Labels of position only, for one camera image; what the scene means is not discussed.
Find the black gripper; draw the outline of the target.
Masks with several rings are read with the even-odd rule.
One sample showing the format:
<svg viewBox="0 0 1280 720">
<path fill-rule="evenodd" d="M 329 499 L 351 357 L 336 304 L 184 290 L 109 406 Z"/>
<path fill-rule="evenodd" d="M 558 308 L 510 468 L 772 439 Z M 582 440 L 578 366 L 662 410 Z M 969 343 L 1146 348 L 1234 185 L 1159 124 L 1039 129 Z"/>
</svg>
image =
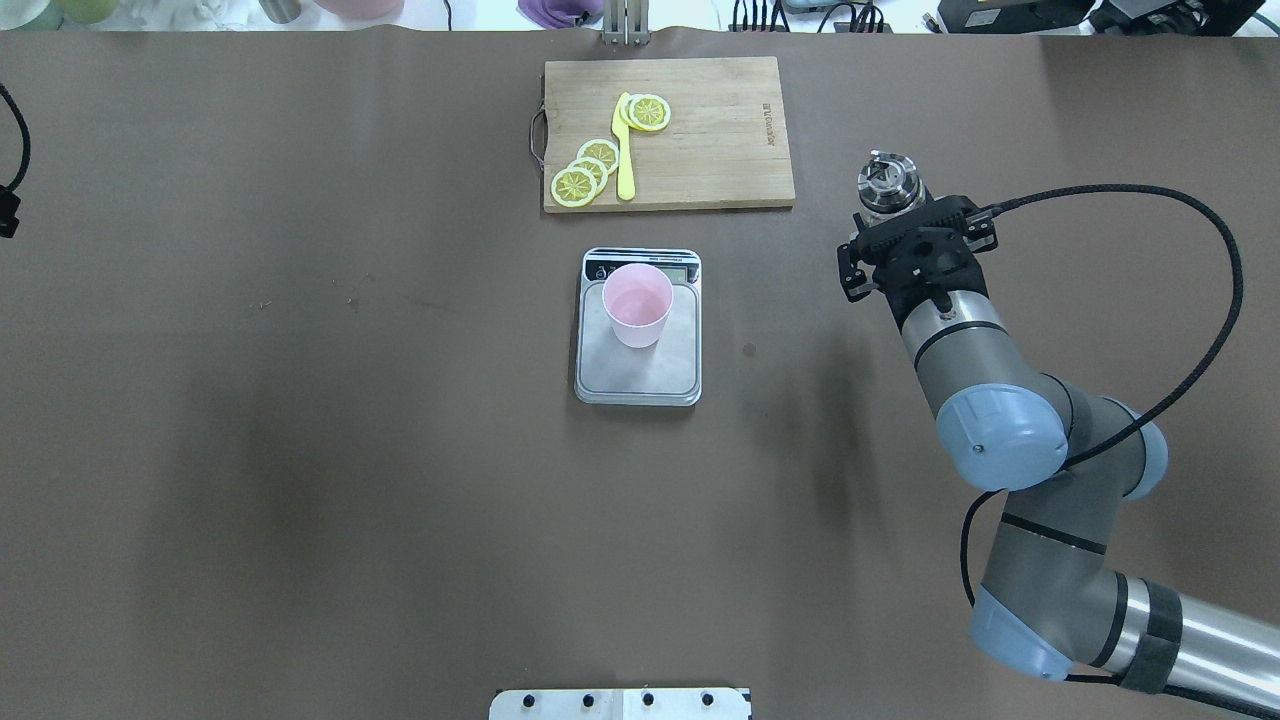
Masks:
<svg viewBox="0 0 1280 720">
<path fill-rule="evenodd" d="M 840 284 L 850 302 L 878 291 L 904 323 L 922 304 L 954 310 L 952 293 L 989 297 L 975 255 L 998 245 L 992 209 L 950 195 L 890 217 L 856 213 L 854 223 L 850 240 L 837 247 Z"/>
</svg>

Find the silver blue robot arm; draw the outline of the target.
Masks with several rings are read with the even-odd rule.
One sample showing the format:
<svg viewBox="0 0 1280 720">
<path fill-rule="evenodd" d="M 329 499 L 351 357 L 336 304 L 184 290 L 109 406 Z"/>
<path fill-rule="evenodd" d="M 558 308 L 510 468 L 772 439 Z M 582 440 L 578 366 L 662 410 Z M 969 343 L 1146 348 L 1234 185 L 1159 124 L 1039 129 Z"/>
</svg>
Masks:
<svg viewBox="0 0 1280 720">
<path fill-rule="evenodd" d="M 959 475 L 1005 497 L 966 583 L 973 642 L 1042 680 L 1275 719 L 1276 626 L 1107 568 L 1119 511 L 1164 479 L 1169 445 L 1148 415 L 1023 357 L 977 260 L 1001 211 L 927 191 L 865 199 L 837 251 L 849 300 L 884 296 Z"/>
</svg>

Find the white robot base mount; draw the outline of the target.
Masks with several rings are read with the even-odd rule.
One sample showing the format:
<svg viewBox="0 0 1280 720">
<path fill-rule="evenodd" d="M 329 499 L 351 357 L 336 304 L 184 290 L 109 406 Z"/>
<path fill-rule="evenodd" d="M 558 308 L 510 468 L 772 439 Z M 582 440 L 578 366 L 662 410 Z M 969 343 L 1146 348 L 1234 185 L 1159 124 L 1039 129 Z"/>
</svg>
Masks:
<svg viewBox="0 0 1280 720">
<path fill-rule="evenodd" d="M 512 689 L 495 694 L 489 719 L 753 719 L 749 689 L 631 687 Z"/>
</svg>

